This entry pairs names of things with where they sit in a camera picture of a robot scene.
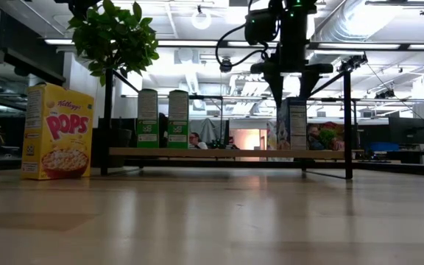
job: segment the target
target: cereal bowl image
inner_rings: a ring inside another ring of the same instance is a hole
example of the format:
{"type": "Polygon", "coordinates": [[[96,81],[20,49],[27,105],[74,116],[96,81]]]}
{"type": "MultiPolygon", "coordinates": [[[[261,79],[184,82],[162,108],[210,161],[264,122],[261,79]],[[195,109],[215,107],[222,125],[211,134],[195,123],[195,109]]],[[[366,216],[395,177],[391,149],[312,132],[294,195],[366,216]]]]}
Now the cereal bowl image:
{"type": "Polygon", "coordinates": [[[81,177],[88,164],[88,156],[75,149],[54,150],[42,158],[43,170],[52,179],[81,177]]]}

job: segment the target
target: yellow cereal box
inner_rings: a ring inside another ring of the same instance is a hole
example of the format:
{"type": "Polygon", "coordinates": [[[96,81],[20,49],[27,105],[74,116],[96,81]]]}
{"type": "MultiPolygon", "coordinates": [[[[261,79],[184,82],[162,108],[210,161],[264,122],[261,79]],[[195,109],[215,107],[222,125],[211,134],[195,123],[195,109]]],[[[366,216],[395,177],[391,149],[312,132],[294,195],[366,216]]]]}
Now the yellow cereal box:
{"type": "Polygon", "coordinates": [[[27,98],[22,177],[89,176],[93,98],[49,83],[29,88],[27,98]]]}

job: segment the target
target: person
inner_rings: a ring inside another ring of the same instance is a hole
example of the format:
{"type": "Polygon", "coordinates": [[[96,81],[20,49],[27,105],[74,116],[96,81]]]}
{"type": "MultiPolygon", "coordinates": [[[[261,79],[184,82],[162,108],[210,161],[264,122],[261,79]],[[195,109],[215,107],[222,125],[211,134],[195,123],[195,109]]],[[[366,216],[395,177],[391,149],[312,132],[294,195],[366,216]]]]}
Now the person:
{"type": "Polygon", "coordinates": [[[308,148],[310,150],[324,150],[325,147],[319,140],[320,130],[317,125],[308,128],[308,148]]]}
{"type": "Polygon", "coordinates": [[[207,149],[207,144],[200,140],[199,133],[192,132],[189,136],[189,143],[196,149],[207,149]]]}

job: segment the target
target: computer monitor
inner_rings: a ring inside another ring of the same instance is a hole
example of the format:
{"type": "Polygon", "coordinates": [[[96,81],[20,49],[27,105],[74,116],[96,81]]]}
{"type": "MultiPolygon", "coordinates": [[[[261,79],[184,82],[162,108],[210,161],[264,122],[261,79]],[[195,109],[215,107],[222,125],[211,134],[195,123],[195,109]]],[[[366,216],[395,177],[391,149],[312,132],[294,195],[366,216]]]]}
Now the computer monitor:
{"type": "Polygon", "coordinates": [[[389,117],[390,138],[397,144],[424,144],[424,120],[389,117]]]}

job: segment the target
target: wooden floor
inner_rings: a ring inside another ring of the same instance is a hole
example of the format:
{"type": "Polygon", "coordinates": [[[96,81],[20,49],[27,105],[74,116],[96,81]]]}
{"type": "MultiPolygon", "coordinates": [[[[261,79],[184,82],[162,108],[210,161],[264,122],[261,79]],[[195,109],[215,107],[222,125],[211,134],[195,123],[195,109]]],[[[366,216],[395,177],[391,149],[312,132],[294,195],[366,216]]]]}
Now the wooden floor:
{"type": "Polygon", "coordinates": [[[424,265],[424,177],[162,168],[38,182],[0,172],[0,264],[424,265]]]}

